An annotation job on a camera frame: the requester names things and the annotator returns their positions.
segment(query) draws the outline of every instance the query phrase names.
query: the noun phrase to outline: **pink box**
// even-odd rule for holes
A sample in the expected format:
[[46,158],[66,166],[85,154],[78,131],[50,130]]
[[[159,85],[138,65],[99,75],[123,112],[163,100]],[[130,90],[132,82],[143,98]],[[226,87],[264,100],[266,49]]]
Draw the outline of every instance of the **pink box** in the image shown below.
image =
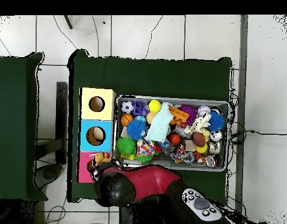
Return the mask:
[[90,173],[88,172],[86,165],[89,161],[93,160],[93,156],[98,152],[80,152],[80,162],[79,162],[79,183],[94,183]]

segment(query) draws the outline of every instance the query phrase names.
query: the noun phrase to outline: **red ball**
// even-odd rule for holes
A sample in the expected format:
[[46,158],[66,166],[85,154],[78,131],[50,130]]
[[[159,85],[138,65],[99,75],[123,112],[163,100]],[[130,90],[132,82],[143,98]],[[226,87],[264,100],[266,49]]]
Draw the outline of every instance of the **red ball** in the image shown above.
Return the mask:
[[170,136],[169,138],[169,142],[172,144],[172,145],[178,145],[181,141],[181,138],[178,134],[173,134]]

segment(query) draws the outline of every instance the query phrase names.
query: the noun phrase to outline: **soccer ball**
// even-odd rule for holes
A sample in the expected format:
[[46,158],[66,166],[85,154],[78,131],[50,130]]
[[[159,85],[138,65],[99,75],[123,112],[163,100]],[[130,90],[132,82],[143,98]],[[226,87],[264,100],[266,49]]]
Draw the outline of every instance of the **soccer ball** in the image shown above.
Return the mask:
[[124,101],[123,103],[122,103],[122,111],[123,112],[125,112],[125,113],[127,113],[127,114],[130,114],[132,111],[133,111],[133,109],[134,109],[134,103],[133,102],[131,102],[131,101]]

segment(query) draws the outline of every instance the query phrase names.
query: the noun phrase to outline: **dark green tablecloth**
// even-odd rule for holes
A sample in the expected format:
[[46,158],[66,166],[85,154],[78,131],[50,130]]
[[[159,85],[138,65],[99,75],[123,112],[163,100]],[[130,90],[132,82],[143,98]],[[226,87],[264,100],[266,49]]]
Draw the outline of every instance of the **dark green tablecloth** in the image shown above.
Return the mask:
[[46,200],[33,184],[42,53],[0,57],[0,199]]
[[[134,60],[117,57],[90,58],[85,50],[76,50],[70,57],[69,152],[72,170],[68,176],[68,193],[72,200],[97,198],[94,184],[76,182],[78,143],[79,88],[113,89],[118,95],[141,95],[229,101],[230,58],[219,61]],[[225,172],[177,171],[188,186],[195,187],[208,198],[225,202]]]

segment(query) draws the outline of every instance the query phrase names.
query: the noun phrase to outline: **white controller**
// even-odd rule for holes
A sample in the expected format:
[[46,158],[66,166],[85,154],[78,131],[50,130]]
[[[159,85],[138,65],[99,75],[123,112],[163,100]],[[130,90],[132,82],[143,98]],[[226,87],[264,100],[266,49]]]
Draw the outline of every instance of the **white controller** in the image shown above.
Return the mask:
[[203,221],[217,221],[222,217],[215,206],[191,188],[183,191],[182,200]]

